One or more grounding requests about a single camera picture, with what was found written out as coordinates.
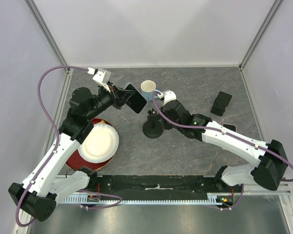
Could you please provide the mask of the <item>black phone clear case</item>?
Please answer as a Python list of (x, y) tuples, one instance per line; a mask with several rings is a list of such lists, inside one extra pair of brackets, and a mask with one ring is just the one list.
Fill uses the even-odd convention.
[(139, 92), (137, 88), (131, 83), (125, 85), (125, 90), (133, 91), (131, 97), (126, 101), (126, 105), (133, 110), (136, 114), (139, 114), (147, 105), (147, 100)]

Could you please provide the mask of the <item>black round-base phone stand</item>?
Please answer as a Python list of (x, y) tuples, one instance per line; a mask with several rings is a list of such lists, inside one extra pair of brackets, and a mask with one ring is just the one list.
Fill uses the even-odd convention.
[(147, 121), (143, 124), (143, 133), (148, 138), (158, 138), (164, 132), (161, 116), (156, 110), (148, 111)]

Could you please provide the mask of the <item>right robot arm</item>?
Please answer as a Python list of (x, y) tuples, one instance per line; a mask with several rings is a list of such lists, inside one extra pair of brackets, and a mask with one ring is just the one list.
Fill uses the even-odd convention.
[(190, 114), (176, 99), (166, 101), (160, 110), (164, 129), (174, 128), (187, 138), (219, 146), (247, 161), (245, 165), (221, 167), (214, 179), (216, 190), (225, 192), (244, 183), (256, 183), (270, 191), (278, 189), (288, 166), (282, 143), (243, 136), (207, 116)]

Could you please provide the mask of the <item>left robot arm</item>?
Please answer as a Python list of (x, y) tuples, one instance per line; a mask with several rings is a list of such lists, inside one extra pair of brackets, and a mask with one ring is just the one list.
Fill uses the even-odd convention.
[(74, 177), (76, 183), (65, 182), (63, 192), (56, 192), (51, 185), (67, 159), (90, 134), (94, 127), (92, 120), (110, 106), (121, 109), (138, 93), (132, 85), (122, 89), (112, 83), (108, 83), (106, 88), (100, 87), (97, 95), (85, 87), (74, 90), (67, 117), (57, 130), (54, 146), (29, 177), (22, 183), (12, 183), (8, 189), (17, 206), (15, 218), (19, 226), (26, 226), (19, 220), (20, 210), (43, 222), (55, 210), (61, 200), (60, 195), (69, 196), (82, 188), (91, 192), (97, 188), (97, 179), (92, 177), (95, 172), (90, 169), (78, 170)]

